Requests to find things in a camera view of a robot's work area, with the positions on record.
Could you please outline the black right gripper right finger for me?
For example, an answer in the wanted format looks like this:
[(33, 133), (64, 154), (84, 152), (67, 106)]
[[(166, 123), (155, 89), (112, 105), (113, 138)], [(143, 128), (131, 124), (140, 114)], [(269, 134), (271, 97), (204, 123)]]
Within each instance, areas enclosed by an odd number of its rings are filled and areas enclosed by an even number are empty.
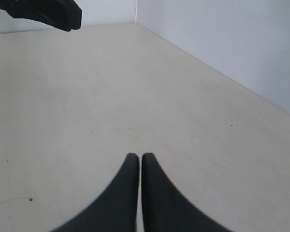
[(142, 156), (142, 213), (145, 232), (227, 232), (175, 187), (152, 153)]

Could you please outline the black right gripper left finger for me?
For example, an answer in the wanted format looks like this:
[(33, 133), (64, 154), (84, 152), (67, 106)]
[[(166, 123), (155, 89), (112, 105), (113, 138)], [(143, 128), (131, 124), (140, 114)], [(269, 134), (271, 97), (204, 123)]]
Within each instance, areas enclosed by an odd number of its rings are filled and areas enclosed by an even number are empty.
[(129, 153), (107, 188), (85, 210), (56, 232), (135, 232), (139, 157)]

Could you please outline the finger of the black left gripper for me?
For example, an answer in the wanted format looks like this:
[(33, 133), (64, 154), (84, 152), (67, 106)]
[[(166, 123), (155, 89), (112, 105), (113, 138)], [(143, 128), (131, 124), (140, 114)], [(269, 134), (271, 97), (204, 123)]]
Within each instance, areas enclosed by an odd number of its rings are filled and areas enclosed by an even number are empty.
[(0, 0), (0, 10), (12, 18), (41, 22), (62, 31), (81, 28), (82, 9), (74, 0)]

